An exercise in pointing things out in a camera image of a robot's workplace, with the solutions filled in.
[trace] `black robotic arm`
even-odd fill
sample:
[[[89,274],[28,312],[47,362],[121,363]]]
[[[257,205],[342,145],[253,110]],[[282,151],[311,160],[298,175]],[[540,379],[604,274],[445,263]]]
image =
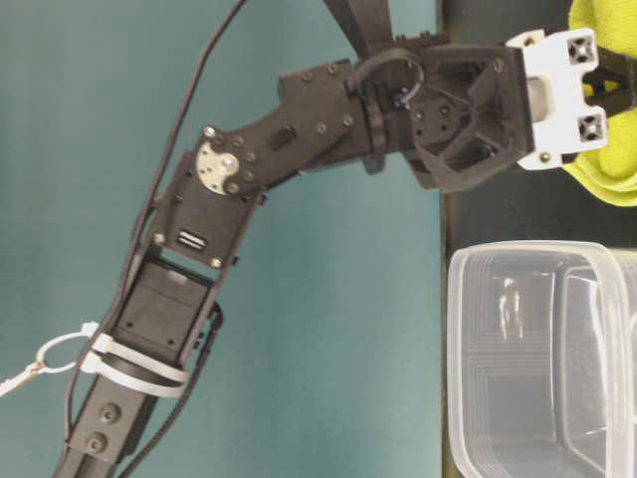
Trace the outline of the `black robotic arm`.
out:
[[[463,189],[533,151],[521,50],[449,45],[444,35],[393,39],[387,0],[372,2],[377,8],[365,1],[364,9],[361,1],[325,3],[359,63],[282,77],[277,110],[234,131],[206,126],[183,155],[135,246],[122,306],[82,363],[97,377],[55,477],[114,476],[157,399],[190,394],[186,362],[210,318],[209,339],[216,337],[219,290],[266,191],[302,171],[356,158],[376,173],[391,152],[404,155],[424,187]],[[374,20],[360,21],[369,10]],[[167,250],[216,277],[174,264]]]

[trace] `yellow cloth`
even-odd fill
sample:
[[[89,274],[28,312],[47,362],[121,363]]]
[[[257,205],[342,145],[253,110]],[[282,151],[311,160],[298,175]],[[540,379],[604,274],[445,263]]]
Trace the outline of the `yellow cloth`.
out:
[[[637,58],[637,0],[574,0],[569,23],[571,29],[593,29],[599,46]],[[564,168],[599,199],[637,206],[637,110],[608,124],[608,145]]]

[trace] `hex screw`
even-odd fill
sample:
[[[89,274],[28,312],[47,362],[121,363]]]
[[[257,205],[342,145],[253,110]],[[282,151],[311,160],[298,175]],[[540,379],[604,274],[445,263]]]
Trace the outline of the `hex screw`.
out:
[[[100,420],[103,423],[112,425],[121,417],[121,409],[114,403],[107,403],[100,410]]]
[[[108,440],[103,433],[92,433],[87,439],[87,449],[91,453],[101,453],[106,450]]]

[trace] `black bracket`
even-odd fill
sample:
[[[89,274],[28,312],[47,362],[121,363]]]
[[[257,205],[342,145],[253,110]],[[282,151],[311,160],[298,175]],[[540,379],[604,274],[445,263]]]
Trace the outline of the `black bracket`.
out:
[[[586,102],[603,107],[608,117],[637,107],[637,60],[601,47],[597,51],[599,67],[584,77],[584,82],[593,88],[593,95]],[[609,90],[607,82],[615,88]]]

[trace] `usb port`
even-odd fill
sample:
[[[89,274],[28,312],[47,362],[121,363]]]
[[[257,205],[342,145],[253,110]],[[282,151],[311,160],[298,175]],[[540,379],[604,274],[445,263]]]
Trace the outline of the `usb port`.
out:
[[[179,231],[177,241],[197,252],[201,252],[206,248],[206,240],[203,237],[199,237],[196,234],[184,231],[183,229]]]

